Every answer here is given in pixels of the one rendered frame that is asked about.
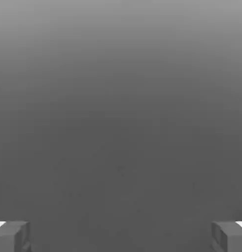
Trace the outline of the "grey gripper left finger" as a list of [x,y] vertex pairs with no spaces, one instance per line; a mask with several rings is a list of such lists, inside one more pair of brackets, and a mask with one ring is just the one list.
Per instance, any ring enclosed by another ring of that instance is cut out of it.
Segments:
[[0,221],[0,252],[32,252],[29,221]]

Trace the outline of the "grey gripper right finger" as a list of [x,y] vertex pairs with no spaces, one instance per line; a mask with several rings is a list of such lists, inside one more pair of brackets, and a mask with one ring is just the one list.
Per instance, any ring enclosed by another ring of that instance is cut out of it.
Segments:
[[213,221],[211,249],[213,252],[242,252],[242,221]]

